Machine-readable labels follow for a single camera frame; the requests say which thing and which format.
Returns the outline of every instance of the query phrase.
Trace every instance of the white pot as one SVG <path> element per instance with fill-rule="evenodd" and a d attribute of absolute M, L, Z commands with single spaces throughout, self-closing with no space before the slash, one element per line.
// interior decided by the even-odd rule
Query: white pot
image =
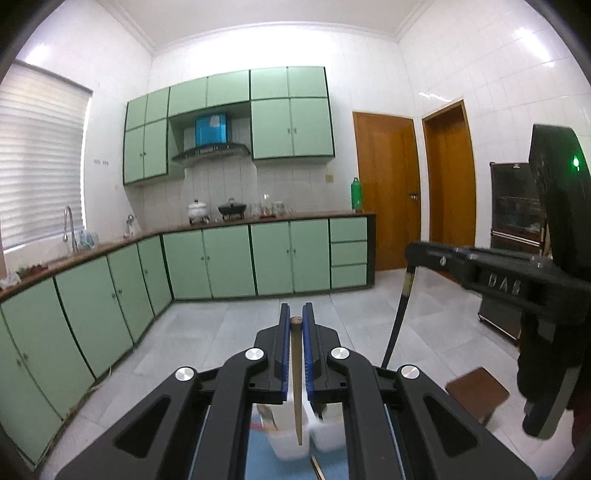
<path fill-rule="evenodd" d="M 207 209 L 207 204 L 198 200 L 195 200 L 194 203 L 189 203 L 189 205 L 187 205 L 187 214 L 189 215 L 189 220 L 192 220 L 193 222 L 209 219 L 209 210 Z"/>

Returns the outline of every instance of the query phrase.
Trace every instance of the kitchen counter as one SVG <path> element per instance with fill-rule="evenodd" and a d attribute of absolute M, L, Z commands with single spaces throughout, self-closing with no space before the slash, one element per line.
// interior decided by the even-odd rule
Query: kitchen counter
<path fill-rule="evenodd" d="M 292 213 L 290 215 L 285 215 L 279 218 L 276 217 L 266 217 L 266 218 L 245 218 L 244 220 L 231 220 L 228 222 L 210 222 L 205 225 L 179 225 L 175 227 L 169 228 L 162 228 L 156 229 L 150 232 L 144 232 L 139 235 L 135 235 L 132 238 L 125 238 L 121 239 L 119 242 L 110 242 L 105 244 L 99 244 L 99 246 L 95 249 L 80 252 L 76 255 L 71 255 L 66 258 L 60 258 L 58 260 L 54 260 L 51 262 L 45 263 L 48 266 L 47 270 L 42 272 L 33 274 L 23 281 L 21 281 L 18 285 L 14 285 L 13 287 L 7 288 L 6 290 L 0 291 L 0 302 L 9 299 L 10 297 L 16 295 L 23 290 L 26 290 L 29 287 L 45 280 L 46 278 L 50 278 L 60 272 L 65 270 L 69 270 L 73 267 L 78 265 L 82 265 L 86 262 L 94 260 L 95 258 L 102 257 L 104 255 L 108 255 L 111 252 L 114 252 L 120 248 L 126 247 L 127 245 L 134 244 L 146 238 L 151 238 L 153 236 L 162 235 L 165 233 L 174 233 L 174 232 L 185 232 L 191 230 L 203 230 L 203 229 L 210 229 L 210 228 L 219 228 L 225 226 L 234 226 L 234 225 L 255 225 L 259 223 L 273 223 L 273 222 L 289 222 L 292 220 L 313 220 L 313 219 L 321 219 L 321 218 L 354 218 L 354 217 L 361 217 L 361 216 L 372 216 L 375 215 L 373 212 L 354 212 L 352 210 L 335 210 L 329 212 L 308 212 L 308 213 Z"/>

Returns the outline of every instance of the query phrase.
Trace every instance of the wooden stick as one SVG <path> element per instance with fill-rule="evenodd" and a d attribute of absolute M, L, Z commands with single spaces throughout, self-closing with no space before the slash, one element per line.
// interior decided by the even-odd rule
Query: wooden stick
<path fill-rule="evenodd" d="M 294 385 L 294 419 L 297 443 L 302 443 L 301 426 L 301 317 L 290 318 L 291 329 L 291 373 Z"/>

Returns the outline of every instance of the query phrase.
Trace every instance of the window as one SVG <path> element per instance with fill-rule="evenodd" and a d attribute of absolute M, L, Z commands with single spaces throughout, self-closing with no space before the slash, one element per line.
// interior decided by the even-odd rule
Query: window
<path fill-rule="evenodd" d="M 0 85 L 0 229 L 4 249 L 57 235 L 64 207 L 83 226 L 80 169 L 90 91 L 23 63 Z"/>

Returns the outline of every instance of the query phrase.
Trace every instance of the door frame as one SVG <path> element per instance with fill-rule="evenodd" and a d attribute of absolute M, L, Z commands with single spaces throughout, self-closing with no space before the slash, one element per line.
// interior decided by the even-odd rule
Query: door frame
<path fill-rule="evenodd" d="M 433 120 L 434 118 L 437 118 L 438 116 L 449 112 L 450 110 L 454 110 L 456 108 L 460 107 L 462 109 L 462 115 L 464 117 L 464 123 L 466 124 L 466 129 L 468 131 L 468 140 L 470 142 L 470 152 L 471 152 L 471 156 L 472 156 L 472 164 L 474 165 L 474 182 L 475 182 L 475 195 L 474 195 L 474 210 L 476 212 L 476 216 L 474 218 L 474 244 L 476 243 L 476 225 L 478 223 L 478 185 L 476 183 L 476 162 L 474 160 L 474 145 L 472 144 L 472 132 L 470 130 L 470 123 L 468 122 L 468 115 L 466 112 L 466 104 L 464 103 L 464 99 L 460 99 L 457 102 L 451 103 L 449 105 L 446 105 L 445 107 L 430 113 L 427 116 L 423 117 L 423 137 L 425 139 L 425 151 L 426 151 L 426 155 L 427 155 L 427 174 L 428 174 L 428 186 L 429 186 L 429 241 L 432 242 L 433 241 L 433 221 L 434 221 L 434 215 L 433 215 L 433 195 L 432 195 L 432 191 L 431 191 L 431 187 L 432 187 L 432 183 L 431 183 L 431 179 L 434 178 L 434 175 L 431 175 L 432 173 L 432 166 L 431 166 L 431 162 L 429 162 L 429 156 L 430 156 L 430 151 L 429 151 L 429 142 L 427 141 L 427 122 L 430 120 Z"/>

